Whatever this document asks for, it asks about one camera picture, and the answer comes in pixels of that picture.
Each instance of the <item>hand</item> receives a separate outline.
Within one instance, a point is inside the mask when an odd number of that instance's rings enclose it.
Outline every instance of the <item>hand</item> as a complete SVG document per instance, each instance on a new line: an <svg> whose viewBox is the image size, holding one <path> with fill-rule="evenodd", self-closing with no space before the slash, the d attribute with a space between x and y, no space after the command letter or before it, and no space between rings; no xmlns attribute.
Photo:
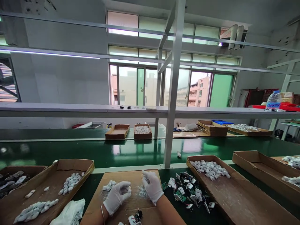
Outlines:
<svg viewBox="0 0 300 225"><path fill-rule="evenodd" d="M160 186L159 178L154 172L147 172L142 170L142 174L144 175L142 182L145 190L152 200L153 204L156 206L156 202L163 195L163 190Z"/></svg>
<svg viewBox="0 0 300 225"><path fill-rule="evenodd" d="M112 216L122 203L131 197L131 183L122 181L112 187L106 200L103 202L109 215Z"/></svg>

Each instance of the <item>white shelf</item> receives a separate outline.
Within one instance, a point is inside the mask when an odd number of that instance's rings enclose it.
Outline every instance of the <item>white shelf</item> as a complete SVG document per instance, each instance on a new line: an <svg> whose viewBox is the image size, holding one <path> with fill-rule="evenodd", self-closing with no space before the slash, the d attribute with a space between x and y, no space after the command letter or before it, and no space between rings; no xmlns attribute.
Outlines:
<svg viewBox="0 0 300 225"><path fill-rule="evenodd" d="M167 118L168 107L120 109L117 105L0 103L0 117L69 117L69 118ZM266 112L255 108L176 107L176 118L196 119L294 119L300 112Z"/></svg>

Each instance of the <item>fluorescent light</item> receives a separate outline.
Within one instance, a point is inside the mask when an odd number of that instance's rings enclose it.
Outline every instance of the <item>fluorescent light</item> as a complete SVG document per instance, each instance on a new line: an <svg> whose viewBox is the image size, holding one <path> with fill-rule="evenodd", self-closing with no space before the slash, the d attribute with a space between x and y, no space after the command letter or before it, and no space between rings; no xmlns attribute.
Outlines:
<svg viewBox="0 0 300 225"><path fill-rule="evenodd" d="M5 51L5 52L16 52L16 53L26 53L26 54L36 54L36 55L53 55L53 56L75 57L75 58L93 58L93 59L100 59L99 57L62 55L62 54L43 53L43 52L26 52L26 51L18 51L18 50L5 50L5 49L1 49L1 48L0 48L0 51Z"/></svg>

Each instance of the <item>bracelet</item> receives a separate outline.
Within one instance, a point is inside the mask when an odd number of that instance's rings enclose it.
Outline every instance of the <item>bracelet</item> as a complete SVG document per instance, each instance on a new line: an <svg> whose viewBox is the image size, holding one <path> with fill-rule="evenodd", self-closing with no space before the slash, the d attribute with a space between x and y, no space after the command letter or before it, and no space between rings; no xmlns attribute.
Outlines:
<svg viewBox="0 0 300 225"><path fill-rule="evenodd" d="M100 207L101 207L101 212L102 212L102 217L103 217L103 224L105 225L105 219L104 219L104 214L103 214L102 205L100 205Z"/></svg>

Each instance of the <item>water bottle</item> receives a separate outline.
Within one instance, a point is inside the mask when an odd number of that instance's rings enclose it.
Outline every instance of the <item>water bottle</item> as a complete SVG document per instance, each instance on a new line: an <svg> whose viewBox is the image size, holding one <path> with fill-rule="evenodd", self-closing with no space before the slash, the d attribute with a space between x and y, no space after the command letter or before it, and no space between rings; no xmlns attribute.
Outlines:
<svg viewBox="0 0 300 225"><path fill-rule="evenodd" d="M267 101L266 109L279 109L281 103L281 95L280 91L274 91L273 94L270 95Z"/></svg>

